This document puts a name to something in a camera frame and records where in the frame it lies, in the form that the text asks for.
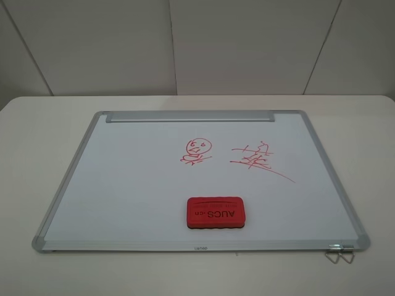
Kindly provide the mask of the right metal hanging clip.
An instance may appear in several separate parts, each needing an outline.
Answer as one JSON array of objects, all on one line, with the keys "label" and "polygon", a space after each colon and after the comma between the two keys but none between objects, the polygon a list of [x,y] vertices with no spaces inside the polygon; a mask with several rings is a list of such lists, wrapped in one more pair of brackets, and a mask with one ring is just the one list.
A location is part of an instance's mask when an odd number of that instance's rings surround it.
[{"label": "right metal hanging clip", "polygon": [[339,256],[347,263],[347,264],[352,264],[356,253],[355,249],[352,245],[343,245],[341,249],[339,250]]}]

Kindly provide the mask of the left metal hanging clip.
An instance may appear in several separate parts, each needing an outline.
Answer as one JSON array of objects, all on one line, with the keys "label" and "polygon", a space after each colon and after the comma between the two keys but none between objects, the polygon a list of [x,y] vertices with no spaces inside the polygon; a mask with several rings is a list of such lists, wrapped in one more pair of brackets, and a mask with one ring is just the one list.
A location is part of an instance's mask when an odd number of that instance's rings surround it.
[{"label": "left metal hanging clip", "polygon": [[329,259],[333,264],[337,264],[341,257],[341,251],[343,246],[340,244],[329,245],[328,250],[325,252],[325,257]]}]

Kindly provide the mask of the metal hanging clip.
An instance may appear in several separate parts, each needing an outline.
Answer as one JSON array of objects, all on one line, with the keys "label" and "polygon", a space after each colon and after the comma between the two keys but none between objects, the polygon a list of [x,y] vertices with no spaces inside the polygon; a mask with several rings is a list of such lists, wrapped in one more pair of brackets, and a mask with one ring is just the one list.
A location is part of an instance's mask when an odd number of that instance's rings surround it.
[{"label": "metal hanging clip", "polygon": [[329,245],[328,250],[325,252],[325,257],[329,259],[333,264],[337,264],[341,257],[341,251],[343,246],[340,244]]},{"label": "metal hanging clip", "polygon": [[355,249],[352,245],[343,245],[341,249],[339,250],[339,256],[347,263],[347,264],[352,264],[356,253]]}]

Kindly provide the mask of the red whiteboard eraser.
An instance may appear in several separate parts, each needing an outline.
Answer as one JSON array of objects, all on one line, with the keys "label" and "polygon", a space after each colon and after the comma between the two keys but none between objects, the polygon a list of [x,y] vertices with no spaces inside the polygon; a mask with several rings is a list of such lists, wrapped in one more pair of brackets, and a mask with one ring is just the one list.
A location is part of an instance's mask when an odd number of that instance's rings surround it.
[{"label": "red whiteboard eraser", "polygon": [[191,197],[186,204],[190,229],[241,229],[246,222],[240,197]]}]

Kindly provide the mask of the white aluminium-framed whiteboard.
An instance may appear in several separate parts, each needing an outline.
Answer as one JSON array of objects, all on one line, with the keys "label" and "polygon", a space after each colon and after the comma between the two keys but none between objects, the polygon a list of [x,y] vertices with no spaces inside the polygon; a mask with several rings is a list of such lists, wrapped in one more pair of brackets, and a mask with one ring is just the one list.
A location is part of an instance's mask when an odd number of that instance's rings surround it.
[{"label": "white aluminium-framed whiteboard", "polygon": [[[190,229],[191,197],[240,197],[241,229]],[[32,240],[37,252],[366,250],[301,110],[94,115]]]}]

